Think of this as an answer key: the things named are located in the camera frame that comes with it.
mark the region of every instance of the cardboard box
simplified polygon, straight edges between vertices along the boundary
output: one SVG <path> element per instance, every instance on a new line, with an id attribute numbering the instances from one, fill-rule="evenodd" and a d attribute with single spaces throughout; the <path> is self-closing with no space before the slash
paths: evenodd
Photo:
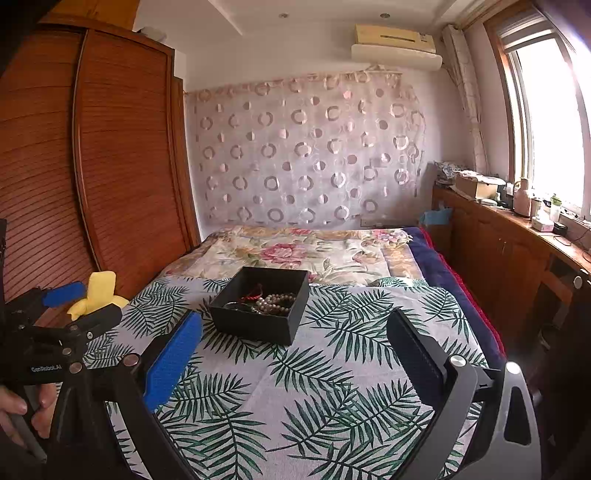
<path id="1" fill-rule="evenodd" d="M 495 199 L 498 185 L 484 183 L 473 179 L 467 179 L 456 175 L 456 188 L 473 199 Z"/>
<path id="2" fill-rule="evenodd" d="M 274 293 L 295 294 L 295 302 L 287 317 L 223 308 L 226 303 L 238 301 L 248 295 L 257 284 L 262 285 L 264 297 Z M 209 310 L 213 323 L 220 332 L 248 340 L 291 345 L 309 295 L 306 270 L 242 267 L 211 302 Z"/>

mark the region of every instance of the yellow sponge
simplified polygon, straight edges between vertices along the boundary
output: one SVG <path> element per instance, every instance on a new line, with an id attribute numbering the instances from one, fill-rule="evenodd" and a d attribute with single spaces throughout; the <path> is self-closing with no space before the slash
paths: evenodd
<path id="1" fill-rule="evenodd" d="M 88 291 L 86 298 L 77 301 L 68 310 L 68 314 L 72 316 L 72 321 L 78 319 L 81 315 L 88 315 L 114 303 L 120 308 L 125 307 L 129 300 L 119 297 L 115 294 L 115 272 L 94 272 L 90 274 L 88 279 Z"/>

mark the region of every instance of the navy blue blanket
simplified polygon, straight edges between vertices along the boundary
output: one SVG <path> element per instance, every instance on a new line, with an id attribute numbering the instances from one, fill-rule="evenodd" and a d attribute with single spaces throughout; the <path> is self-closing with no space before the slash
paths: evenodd
<path id="1" fill-rule="evenodd" d="M 413 241 L 408 246 L 427 283 L 432 287 L 445 288 L 456 298 L 470 323 L 470 327 L 472 327 L 472 331 L 489 366 L 491 368 L 503 368 L 505 356 L 504 352 L 502 352 L 502 344 L 500 344 L 500 338 L 497 341 L 498 334 L 494 332 L 488 320 L 480 315 L 476 306 L 470 301 L 462 286 L 454 277 L 454 274 L 439 254 L 430 246 L 430 241 L 425 238 L 421 229 L 409 227 L 404 230 L 413 236 Z"/>

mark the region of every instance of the air conditioner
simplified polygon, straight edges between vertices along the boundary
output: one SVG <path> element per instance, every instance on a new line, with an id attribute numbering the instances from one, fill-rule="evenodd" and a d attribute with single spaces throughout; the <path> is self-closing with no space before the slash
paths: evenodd
<path id="1" fill-rule="evenodd" d="M 431 35 L 376 25 L 356 25 L 355 34 L 353 61 L 431 71 L 441 68 Z"/>

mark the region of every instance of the wooden wardrobe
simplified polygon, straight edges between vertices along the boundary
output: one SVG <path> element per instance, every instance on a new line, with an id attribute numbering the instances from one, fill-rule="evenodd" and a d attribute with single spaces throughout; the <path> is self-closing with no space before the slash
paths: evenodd
<path id="1" fill-rule="evenodd" d="M 48 16 L 23 42 L 0 77 L 7 301 L 97 270 L 130 299 L 197 245 L 173 62 L 83 18 Z"/>

